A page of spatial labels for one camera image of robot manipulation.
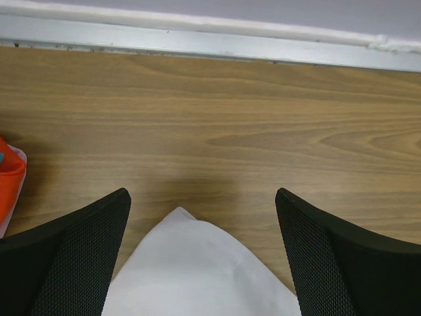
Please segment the white t shirt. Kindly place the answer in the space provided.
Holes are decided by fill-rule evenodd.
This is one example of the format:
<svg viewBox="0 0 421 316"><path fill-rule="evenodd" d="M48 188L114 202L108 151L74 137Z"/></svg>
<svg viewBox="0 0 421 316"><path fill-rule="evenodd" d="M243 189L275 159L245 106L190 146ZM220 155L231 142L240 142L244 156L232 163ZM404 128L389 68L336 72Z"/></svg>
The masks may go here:
<svg viewBox="0 0 421 316"><path fill-rule="evenodd" d="M112 281L104 315L299 315L296 296L243 244L178 207Z"/></svg>

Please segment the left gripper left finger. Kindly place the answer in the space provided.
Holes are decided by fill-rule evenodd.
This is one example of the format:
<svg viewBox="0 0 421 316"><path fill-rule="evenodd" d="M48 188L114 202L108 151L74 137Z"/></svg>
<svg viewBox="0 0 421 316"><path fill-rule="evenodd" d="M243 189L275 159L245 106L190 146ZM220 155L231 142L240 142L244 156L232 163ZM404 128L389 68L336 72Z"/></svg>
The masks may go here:
<svg viewBox="0 0 421 316"><path fill-rule="evenodd" d="M100 315L130 214L125 188L1 239L2 315Z"/></svg>

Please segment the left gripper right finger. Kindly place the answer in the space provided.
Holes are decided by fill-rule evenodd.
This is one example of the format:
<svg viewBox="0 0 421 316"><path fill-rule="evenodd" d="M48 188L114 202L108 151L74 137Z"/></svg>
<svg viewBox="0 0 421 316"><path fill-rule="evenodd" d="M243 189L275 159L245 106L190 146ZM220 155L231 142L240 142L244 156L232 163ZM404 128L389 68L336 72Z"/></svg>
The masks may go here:
<svg viewBox="0 0 421 316"><path fill-rule="evenodd" d="M420 314L420 245L359 227L284 188L275 203L302 315Z"/></svg>

